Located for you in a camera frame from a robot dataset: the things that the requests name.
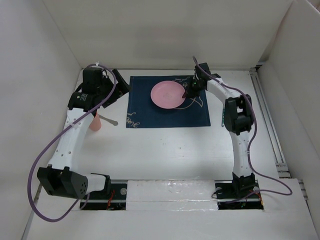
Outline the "pink plastic plate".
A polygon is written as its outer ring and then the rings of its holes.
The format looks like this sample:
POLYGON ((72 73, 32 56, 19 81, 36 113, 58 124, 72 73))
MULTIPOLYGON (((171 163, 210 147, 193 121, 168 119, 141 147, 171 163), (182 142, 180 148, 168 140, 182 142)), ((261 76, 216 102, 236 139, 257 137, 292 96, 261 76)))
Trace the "pink plastic plate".
POLYGON ((174 109, 184 103, 185 88, 175 81, 161 81, 150 91, 152 102, 162 109, 174 109))

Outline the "dark blue cloth placemat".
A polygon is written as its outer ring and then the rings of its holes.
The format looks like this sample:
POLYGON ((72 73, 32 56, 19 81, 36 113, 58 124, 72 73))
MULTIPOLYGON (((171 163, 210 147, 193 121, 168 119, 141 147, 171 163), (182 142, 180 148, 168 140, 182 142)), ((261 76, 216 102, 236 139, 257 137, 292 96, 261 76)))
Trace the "dark blue cloth placemat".
POLYGON ((174 109, 156 106, 151 98, 152 88, 163 81, 173 81, 186 88, 190 75, 131 76, 126 127, 137 128, 193 128, 211 125, 206 92, 187 98, 174 109))

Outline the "pink plastic cup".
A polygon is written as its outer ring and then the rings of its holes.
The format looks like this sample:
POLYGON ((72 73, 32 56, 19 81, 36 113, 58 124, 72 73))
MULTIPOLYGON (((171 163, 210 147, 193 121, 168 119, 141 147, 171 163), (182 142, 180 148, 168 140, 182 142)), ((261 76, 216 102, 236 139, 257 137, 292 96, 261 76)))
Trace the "pink plastic cup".
POLYGON ((102 124, 101 124, 101 120, 100 120, 100 117, 99 117, 99 114, 96 113, 96 115, 94 116, 91 124, 89 125, 89 129, 94 131, 94 132, 97 132, 101 129, 102 127, 102 124))

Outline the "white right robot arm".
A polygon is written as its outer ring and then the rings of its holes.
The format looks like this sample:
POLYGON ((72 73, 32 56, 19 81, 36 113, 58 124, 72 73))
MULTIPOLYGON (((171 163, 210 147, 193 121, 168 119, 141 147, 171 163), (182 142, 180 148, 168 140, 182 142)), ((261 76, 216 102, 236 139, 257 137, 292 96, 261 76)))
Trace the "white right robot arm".
POLYGON ((223 103, 223 124, 230 134, 233 147, 231 191, 235 196, 243 197, 256 183, 248 162, 250 131, 255 123, 251 97, 237 88, 226 85, 218 74, 211 74, 206 62, 195 65, 194 76, 189 79, 182 97, 193 99, 204 90, 223 103))

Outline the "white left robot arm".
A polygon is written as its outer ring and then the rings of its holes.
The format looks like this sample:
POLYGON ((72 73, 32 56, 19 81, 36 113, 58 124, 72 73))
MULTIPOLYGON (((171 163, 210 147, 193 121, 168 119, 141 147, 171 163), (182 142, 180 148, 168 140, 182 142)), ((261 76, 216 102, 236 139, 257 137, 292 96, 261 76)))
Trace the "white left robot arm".
POLYGON ((111 194, 109 175, 78 172, 78 159, 84 139, 100 107, 107 108, 130 91, 117 69, 109 71, 90 65, 82 71, 82 83, 72 93, 64 130, 47 167, 40 167, 37 178, 48 195, 82 199, 94 192, 100 198, 111 194))

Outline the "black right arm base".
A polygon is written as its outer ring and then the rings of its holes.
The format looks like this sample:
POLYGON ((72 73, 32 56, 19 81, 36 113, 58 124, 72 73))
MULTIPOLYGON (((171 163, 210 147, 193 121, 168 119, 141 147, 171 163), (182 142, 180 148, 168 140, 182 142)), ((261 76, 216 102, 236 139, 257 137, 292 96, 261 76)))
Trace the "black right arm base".
POLYGON ((258 192, 255 175, 237 177, 232 180, 216 180, 211 198, 217 200, 219 210, 263 210, 263 200, 258 192))

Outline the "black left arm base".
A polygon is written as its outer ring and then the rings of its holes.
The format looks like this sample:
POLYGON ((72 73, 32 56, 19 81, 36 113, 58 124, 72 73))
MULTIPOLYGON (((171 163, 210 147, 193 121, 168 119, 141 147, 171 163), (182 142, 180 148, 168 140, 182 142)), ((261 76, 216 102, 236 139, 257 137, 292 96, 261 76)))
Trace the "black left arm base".
POLYGON ((91 192, 87 201, 86 196, 80 201, 79 208, 84 211, 125 211, 127 192, 126 180, 112 180, 110 190, 91 192))

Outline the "aluminium rail front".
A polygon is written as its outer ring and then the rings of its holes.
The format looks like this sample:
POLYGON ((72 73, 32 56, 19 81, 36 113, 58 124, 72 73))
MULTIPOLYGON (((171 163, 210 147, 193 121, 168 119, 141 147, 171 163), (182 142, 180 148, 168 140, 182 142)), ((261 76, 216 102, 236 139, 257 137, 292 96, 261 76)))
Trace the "aluminium rail front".
POLYGON ((126 201, 210 201, 214 190, 215 180, 127 180, 126 201))

